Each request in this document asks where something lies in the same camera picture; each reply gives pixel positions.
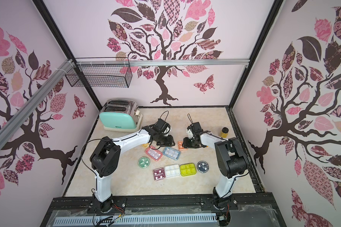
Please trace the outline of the red rectangular pillbox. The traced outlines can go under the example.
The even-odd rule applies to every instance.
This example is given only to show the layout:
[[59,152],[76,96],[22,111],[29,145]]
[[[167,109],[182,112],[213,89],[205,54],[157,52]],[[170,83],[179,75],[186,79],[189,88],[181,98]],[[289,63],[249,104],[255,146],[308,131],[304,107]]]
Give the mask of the red rectangular pillbox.
[[163,156],[163,153],[155,149],[153,146],[148,147],[145,150],[145,153],[154,161],[159,161]]

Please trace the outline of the blue rectangular pillbox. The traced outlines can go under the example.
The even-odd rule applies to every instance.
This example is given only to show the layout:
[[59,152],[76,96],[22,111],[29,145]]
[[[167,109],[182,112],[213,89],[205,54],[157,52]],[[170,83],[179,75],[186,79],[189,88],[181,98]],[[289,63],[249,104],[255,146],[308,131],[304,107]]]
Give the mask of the blue rectangular pillbox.
[[171,147],[165,147],[163,150],[163,155],[173,160],[178,160],[180,154],[181,154],[180,151]]

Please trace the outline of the green round pillbox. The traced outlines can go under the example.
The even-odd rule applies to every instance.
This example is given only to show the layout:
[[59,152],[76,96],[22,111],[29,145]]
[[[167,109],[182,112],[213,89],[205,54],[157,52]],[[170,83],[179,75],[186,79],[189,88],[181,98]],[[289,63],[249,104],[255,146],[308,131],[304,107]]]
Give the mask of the green round pillbox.
[[150,159],[148,157],[141,157],[138,160],[138,166],[140,168],[147,168],[150,165]]

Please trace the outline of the dark round pillbox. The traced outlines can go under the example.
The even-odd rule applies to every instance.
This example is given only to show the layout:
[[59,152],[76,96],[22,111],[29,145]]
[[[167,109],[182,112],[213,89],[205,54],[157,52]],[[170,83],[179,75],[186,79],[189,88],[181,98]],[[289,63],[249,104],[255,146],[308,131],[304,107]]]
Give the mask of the dark round pillbox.
[[200,173],[206,173],[209,171],[209,165],[207,162],[205,161],[199,161],[197,163],[197,170],[200,172]]

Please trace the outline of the green lid white pillbox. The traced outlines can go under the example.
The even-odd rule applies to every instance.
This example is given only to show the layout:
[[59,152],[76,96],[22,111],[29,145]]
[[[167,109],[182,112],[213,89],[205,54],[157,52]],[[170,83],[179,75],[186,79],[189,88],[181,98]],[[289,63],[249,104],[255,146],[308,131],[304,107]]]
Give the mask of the green lid white pillbox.
[[196,166],[194,163],[187,163],[180,165],[181,176],[192,176],[197,173]]

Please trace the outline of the clear white pillbox front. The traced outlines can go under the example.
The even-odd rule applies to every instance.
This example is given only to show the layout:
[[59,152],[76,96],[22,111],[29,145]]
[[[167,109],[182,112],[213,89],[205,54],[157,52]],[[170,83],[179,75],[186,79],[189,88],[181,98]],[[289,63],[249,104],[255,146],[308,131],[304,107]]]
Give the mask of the clear white pillbox front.
[[178,177],[181,175],[179,164],[165,166],[164,171],[166,178]]

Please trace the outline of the magenta small pillbox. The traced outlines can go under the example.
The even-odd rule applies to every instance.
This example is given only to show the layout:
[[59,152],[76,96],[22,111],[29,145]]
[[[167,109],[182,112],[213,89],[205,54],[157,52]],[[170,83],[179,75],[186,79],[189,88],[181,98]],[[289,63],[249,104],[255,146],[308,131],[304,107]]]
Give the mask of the magenta small pillbox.
[[153,170],[153,179],[155,181],[163,180],[165,178],[166,178],[166,175],[165,175],[165,170],[163,167]]

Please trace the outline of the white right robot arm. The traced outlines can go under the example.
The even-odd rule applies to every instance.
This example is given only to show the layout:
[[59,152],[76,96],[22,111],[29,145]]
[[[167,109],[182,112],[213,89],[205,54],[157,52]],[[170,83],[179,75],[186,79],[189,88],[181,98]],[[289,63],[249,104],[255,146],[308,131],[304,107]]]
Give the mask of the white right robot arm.
[[199,122],[187,127],[187,137],[183,139],[184,148],[212,148],[216,152],[217,165],[221,173],[220,180],[214,188],[217,200],[229,197],[237,179],[244,177],[250,167],[250,160],[237,138],[224,139],[201,128]]

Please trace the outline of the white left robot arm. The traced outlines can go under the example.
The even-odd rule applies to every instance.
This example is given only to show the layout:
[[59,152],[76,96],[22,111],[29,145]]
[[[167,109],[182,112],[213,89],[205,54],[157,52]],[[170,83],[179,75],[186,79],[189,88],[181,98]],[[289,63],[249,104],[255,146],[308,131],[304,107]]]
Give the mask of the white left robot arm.
[[171,126],[164,120],[158,119],[155,124],[142,127],[139,131],[121,138],[100,139],[90,157],[91,167],[96,175],[95,198],[104,203],[110,201],[111,175],[115,172],[120,155],[142,144],[155,142],[157,147],[172,147],[175,145],[170,135]]

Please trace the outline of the yellow bottle black cap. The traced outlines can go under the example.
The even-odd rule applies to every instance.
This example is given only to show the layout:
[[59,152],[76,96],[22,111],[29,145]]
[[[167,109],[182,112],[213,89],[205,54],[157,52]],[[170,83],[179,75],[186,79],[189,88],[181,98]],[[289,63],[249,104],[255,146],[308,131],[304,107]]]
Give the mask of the yellow bottle black cap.
[[220,132],[220,137],[225,139],[227,138],[228,133],[229,133],[229,129],[227,127],[223,127]]

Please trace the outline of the mint green toaster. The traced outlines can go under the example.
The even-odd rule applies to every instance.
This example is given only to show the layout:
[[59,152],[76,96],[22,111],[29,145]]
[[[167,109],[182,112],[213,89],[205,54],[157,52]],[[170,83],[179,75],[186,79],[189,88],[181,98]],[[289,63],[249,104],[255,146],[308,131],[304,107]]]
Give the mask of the mint green toaster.
[[136,132],[142,118],[138,104],[127,99],[107,100],[99,114],[104,129],[109,131]]

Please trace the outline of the aluminium rail back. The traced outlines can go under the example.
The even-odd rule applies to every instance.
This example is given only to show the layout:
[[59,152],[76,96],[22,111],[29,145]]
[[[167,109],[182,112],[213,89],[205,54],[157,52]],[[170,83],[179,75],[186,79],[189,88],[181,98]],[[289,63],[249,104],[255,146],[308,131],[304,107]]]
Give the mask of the aluminium rail back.
[[131,67],[147,66],[189,66],[189,65],[248,65],[249,59],[211,59],[211,60],[151,60],[130,61]]

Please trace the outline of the aluminium rail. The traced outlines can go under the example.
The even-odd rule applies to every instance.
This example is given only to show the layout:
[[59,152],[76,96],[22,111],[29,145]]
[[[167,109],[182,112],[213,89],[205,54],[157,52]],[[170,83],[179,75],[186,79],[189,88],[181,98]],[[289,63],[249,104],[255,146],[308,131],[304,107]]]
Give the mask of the aluminium rail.
[[147,66],[189,66],[189,65],[248,65],[249,59],[211,59],[211,60],[151,60],[130,61],[131,67]]
[[67,59],[57,68],[53,75],[43,84],[43,86],[19,109],[0,130],[0,151],[8,140],[15,134],[18,128],[29,118],[48,93],[55,87],[66,73],[74,68],[73,60]]

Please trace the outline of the aluminium rail left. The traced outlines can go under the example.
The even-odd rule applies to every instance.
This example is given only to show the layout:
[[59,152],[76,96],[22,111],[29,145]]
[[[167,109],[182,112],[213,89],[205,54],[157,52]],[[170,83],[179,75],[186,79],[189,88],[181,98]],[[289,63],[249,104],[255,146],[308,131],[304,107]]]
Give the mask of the aluminium rail left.
[[74,68],[73,60],[67,59],[57,68],[53,75],[43,84],[43,86],[19,109],[0,130],[0,151],[8,140],[15,134],[18,128],[29,118],[48,93],[55,87],[66,73]]

